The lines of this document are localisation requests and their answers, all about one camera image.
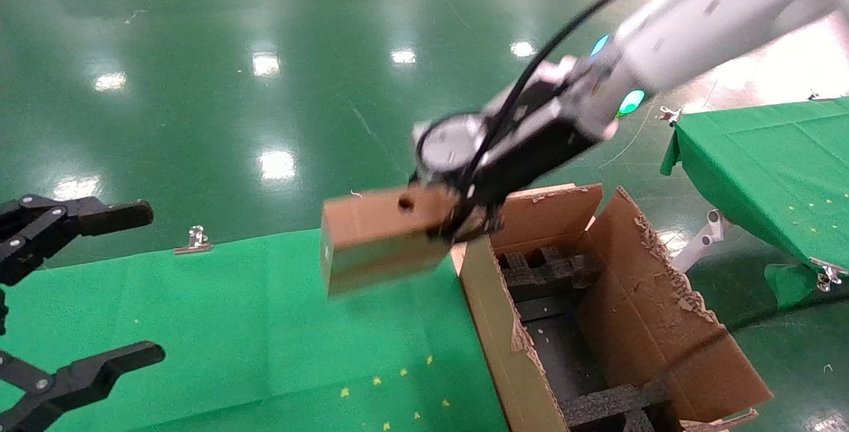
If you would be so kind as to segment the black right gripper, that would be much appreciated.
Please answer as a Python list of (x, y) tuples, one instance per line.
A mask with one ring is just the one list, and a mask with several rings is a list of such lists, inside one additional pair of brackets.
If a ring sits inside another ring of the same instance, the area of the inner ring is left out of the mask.
[(507, 196), (612, 138), (620, 105), (621, 57), (598, 54), (543, 61), (518, 94), (507, 87), (478, 111), (416, 124), (415, 182), (454, 197), (428, 238), (498, 232)]

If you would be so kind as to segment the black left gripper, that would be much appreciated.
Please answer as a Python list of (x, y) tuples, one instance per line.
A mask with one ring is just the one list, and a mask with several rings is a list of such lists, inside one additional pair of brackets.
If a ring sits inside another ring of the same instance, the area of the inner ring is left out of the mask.
[[(27, 195), (1, 208), (1, 283), (15, 286), (78, 236), (100, 236), (152, 224), (148, 202), (107, 205), (94, 196), (70, 201)], [(7, 333), (8, 305), (0, 290), (0, 335)], [(3, 431), (46, 431), (60, 418), (103, 401), (121, 375), (163, 362), (166, 350), (136, 342), (75, 360), (49, 374), (6, 351), (1, 378), (23, 392), (2, 411)]]

